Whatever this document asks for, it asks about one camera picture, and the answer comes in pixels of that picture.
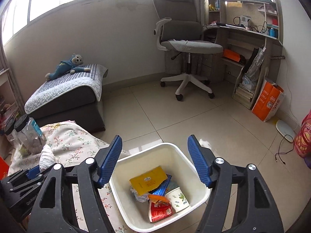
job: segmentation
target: plastic jar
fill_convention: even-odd
[[[22,144],[22,142],[17,137],[17,132],[14,129],[15,118],[10,119],[4,128],[4,134],[11,145],[20,152],[22,156],[30,155],[30,151]]]
[[[17,137],[32,154],[41,153],[46,143],[46,137],[37,125],[36,121],[29,115],[22,115],[14,125]]]

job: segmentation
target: paper cup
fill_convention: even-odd
[[[189,202],[180,190],[180,187],[168,192],[165,197],[170,200],[170,203],[176,212],[179,212],[190,206]]]

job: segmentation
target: white trash bin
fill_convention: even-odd
[[[174,215],[151,223],[148,217],[148,202],[137,201],[130,191],[130,179],[153,168],[161,166],[172,176],[190,206]],[[203,184],[194,165],[174,144],[161,143],[137,154],[119,159],[110,178],[110,186],[118,208],[126,224],[137,232],[158,230],[187,215],[203,204],[210,195],[210,189]]]

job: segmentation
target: metal screw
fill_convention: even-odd
[[[256,166],[253,165],[253,164],[249,164],[249,165],[248,165],[248,168],[249,168],[250,170],[255,170],[255,169],[256,169]]]
[[[217,164],[223,164],[223,163],[224,163],[224,159],[223,159],[223,158],[216,158],[216,159],[215,159],[215,162],[216,162]]]
[[[90,165],[90,164],[93,164],[94,163],[94,158],[87,158],[86,160],[85,160],[85,163],[87,163],[88,165]]]
[[[61,164],[56,164],[53,166],[54,170],[59,170],[61,169],[62,165]]]

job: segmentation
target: floral blanket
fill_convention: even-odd
[[[64,167],[80,164],[88,157],[95,156],[99,149],[108,147],[109,144],[92,136],[86,130],[72,121],[48,124],[41,128],[47,138],[47,144],[53,150],[57,163]],[[120,158],[128,156],[128,152],[122,152]],[[15,152],[13,162],[9,169],[9,175],[20,170],[37,166],[41,154],[30,155],[22,158],[18,151]],[[99,189],[99,194],[106,213],[116,233],[133,233],[127,227],[118,206],[113,197],[109,184]],[[73,198],[79,227],[88,231],[80,202],[79,188],[73,184]]]

